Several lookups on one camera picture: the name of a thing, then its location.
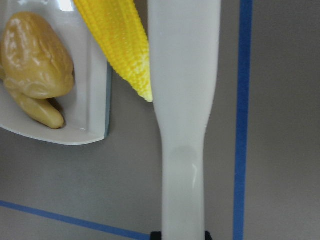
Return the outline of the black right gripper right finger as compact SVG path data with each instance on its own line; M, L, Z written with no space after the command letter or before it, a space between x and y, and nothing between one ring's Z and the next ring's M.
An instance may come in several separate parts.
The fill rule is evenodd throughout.
M209 231L205 231L205 240L212 240L212 236Z

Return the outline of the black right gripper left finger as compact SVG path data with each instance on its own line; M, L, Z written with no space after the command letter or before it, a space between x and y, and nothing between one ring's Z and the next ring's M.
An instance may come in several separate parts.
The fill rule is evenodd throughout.
M162 240L162 232L161 231L153 231L150 233L150 240Z

